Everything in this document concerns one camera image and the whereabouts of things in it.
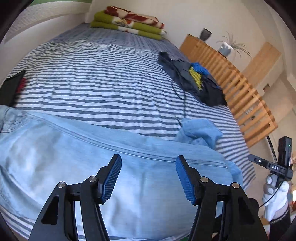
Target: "green blanket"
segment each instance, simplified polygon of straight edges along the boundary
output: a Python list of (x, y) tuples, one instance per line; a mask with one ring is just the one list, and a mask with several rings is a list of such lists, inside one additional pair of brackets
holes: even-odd
[(138, 23), (138, 22), (126, 20), (123, 18), (114, 17), (111, 15), (105, 14), (104, 11), (97, 12), (94, 15), (94, 21), (103, 22), (103, 23), (112, 23), (115, 25), (123, 26), (126, 28), (137, 29), (137, 30), (145, 31), (152, 34), (159, 34), (159, 35), (166, 34), (166, 31), (163, 29), (156, 28), (144, 23)]
[(162, 40), (162, 36), (159, 34), (152, 34), (152, 33), (148, 33), (148, 32), (137, 30), (137, 29), (126, 28), (126, 27), (118, 26), (118, 25), (115, 25), (112, 23), (103, 23), (103, 22), (92, 21), (91, 27), (92, 28), (114, 29), (114, 30), (119, 30), (119, 31), (123, 31), (123, 32), (128, 32), (131, 34), (137, 34), (137, 35), (144, 36), (144, 37), (151, 38), (151, 39)]

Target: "yellow strap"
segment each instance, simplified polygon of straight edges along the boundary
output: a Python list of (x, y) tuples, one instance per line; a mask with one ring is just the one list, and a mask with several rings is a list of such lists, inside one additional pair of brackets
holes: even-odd
[(199, 90), (202, 90), (202, 82), (200, 80), (202, 76), (199, 73), (195, 72), (192, 67), (190, 67), (189, 73), (191, 74), (192, 78), (194, 79)]

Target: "bed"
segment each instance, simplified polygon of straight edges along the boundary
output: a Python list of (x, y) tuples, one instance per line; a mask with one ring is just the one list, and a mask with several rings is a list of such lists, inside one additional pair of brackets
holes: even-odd
[[(187, 95), (184, 103), (157, 64), (158, 53), (187, 58), (169, 41), (81, 24), (32, 50), (9, 74), (25, 69), (26, 86), (15, 108), (173, 140), (186, 118), (208, 118), (223, 133), (216, 145), (243, 172), (243, 188), (255, 178), (248, 148), (228, 107), (208, 107)], [(183, 91), (174, 84), (177, 93)], [(8, 224), (28, 237), (33, 220), (0, 207)]]

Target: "white flower pot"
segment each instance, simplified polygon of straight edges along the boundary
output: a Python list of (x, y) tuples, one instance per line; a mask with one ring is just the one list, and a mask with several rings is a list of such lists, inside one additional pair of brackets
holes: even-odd
[(218, 52), (221, 53), (225, 58), (231, 53), (233, 48), (226, 42), (223, 42)]

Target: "gray vase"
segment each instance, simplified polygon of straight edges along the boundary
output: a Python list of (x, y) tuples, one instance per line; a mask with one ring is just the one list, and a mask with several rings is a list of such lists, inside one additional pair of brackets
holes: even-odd
[(218, 52), (222, 54), (225, 58), (231, 53), (233, 48), (226, 42), (222, 42), (221, 47), (219, 48)]
[(211, 37), (211, 35), (212, 33), (204, 28), (203, 31), (200, 33), (200, 39), (205, 42), (209, 39), (209, 37)]

